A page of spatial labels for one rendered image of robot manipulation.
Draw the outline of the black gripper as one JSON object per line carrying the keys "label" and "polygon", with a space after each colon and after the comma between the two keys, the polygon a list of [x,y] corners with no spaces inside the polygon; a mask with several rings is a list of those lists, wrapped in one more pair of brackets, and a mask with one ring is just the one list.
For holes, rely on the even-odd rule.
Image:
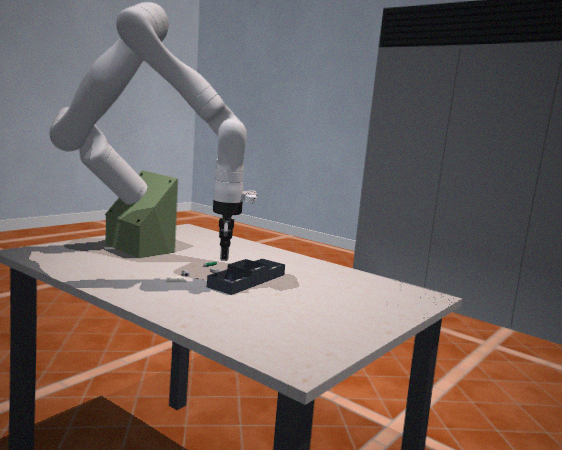
{"label": "black gripper", "polygon": [[213,212],[222,215],[222,218],[219,218],[221,261],[228,261],[229,247],[231,243],[230,240],[232,239],[233,228],[234,228],[234,219],[231,219],[231,217],[232,215],[239,215],[242,213],[242,204],[243,202],[225,203],[225,202],[218,202],[213,199]]}

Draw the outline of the dark grey rack of three labelled bins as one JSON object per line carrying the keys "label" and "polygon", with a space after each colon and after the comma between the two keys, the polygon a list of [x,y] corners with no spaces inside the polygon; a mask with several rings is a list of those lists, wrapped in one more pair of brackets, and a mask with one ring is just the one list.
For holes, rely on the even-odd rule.
{"label": "dark grey rack of three labelled bins", "polygon": [[227,270],[207,275],[206,287],[233,295],[283,275],[285,264],[266,259],[244,259],[228,264]]}

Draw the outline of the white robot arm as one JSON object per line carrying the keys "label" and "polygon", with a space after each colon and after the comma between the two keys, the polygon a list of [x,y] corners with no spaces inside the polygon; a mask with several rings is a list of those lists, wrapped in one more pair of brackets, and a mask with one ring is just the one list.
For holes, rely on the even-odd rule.
{"label": "white robot arm", "polygon": [[108,144],[95,124],[145,61],[218,136],[213,199],[257,203],[256,191],[243,191],[246,128],[212,86],[162,44],[169,28],[163,8],[151,2],[126,8],[119,13],[116,27],[121,38],[92,64],[69,109],[65,107],[57,113],[49,132],[54,146],[63,151],[80,148],[81,161],[125,204],[140,200],[147,184]]}

